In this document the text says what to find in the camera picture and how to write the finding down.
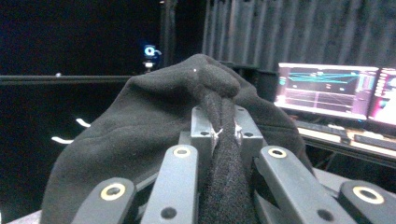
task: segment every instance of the blue light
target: blue light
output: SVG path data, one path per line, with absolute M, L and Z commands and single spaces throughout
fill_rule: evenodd
M 359 78 L 358 75 L 351 74 L 337 74 L 337 73 L 323 73 L 320 76 L 311 76 L 311 73 L 290 73 L 289 79 L 295 82 L 326 82 L 326 83 L 340 83 L 347 84 Z
M 145 47 L 145 54 L 147 56 L 154 56 L 155 55 L 155 48 L 152 46 Z

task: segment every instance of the yellow ring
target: yellow ring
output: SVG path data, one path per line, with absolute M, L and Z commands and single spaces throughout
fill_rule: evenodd
M 120 190 L 120 192 L 112 195 L 107 194 L 107 192 L 112 188 L 117 188 Z M 100 193 L 100 197 L 105 201 L 114 201 L 118 199 L 120 196 L 122 196 L 125 193 L 125 190 L 126 188 L 124 185 L 120 183 L 114 183 L 102 189 L 102 192 Z
M 182 150 L 186 151 L 186 153 L 184 153 L 184 154 L 178 153 L 179 151 L 182 151 Z M 176 157 L 181 158 L 181 159 L 189 157 L 190 154 L 191 154 L 191 150 L 189 148 L 186 148 L 186 147 L 178 147 L 177 149 L 174 150 L 174 155 Z
M 281 152 L 281 154 L 280 155 L 276 154 L 275 151 L 279 151 L 279 152 Z M 275 158 L 285 158 L 287 155 L 284 150 L 282 150 L 280 148 L 276 148 L 276 147 L 269 149 L 268 154 L 270 154 L 272 157 L 275 157 Z
M 369 198 L 369 197 L 365 196 L 364 194 L 362 194 L 361 192 L 364 191 L 364 190 L 374 194 L 375 198 L 372 199 L 372 198 Z M 369 188 L 366 188 L 366 187 L 355 187 L 355 188 L 353 188 L 353 193 L 356 196 L 358 196 L 358 198 L 364 200 L 367 203 L 381 204 L 381 203 L 383 203 L 385 201 L 384 197 L 382 197 L 381 194 L 379 194 L 378 192 L 376 192 L 373 189 L 369 189 Z

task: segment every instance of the small camera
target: small camera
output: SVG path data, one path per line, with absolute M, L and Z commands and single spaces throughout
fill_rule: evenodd
M 154 58 L 156 52 L 157 52 L 157 50 L 155 49 L 155 46 L 153 46 L 153 45 L 146 45 L 145 46 L 145 57 L 146 57 L 146 59 Z

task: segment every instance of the dark background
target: dark background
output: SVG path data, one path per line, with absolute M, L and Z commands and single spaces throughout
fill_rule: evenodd
M 9 222 L 40 209 L 50 169 L 64 145 L 114 101 L 122 81 L 5 82 L 8 76 L 142 74 L 143 47 L 160 46 L 160 0 L 0 3 L 0 212 Z M 205 1 L 176 8 L 175 63 L 202 48 Z
M 161 50 L 160 0 L 0 4 L 0 75 L 136 75 L 143 47 Z M 180 0 L 176 62 L 202 48 L 205 1 Z

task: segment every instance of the monitor screen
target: monitor screen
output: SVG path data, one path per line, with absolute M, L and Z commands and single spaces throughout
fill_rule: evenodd
M 280 63 L 275 105 L 348 119 L 366 119 L 378 68 Z
M 396 125 L 396 69 L 381 69 L 369 119 Z

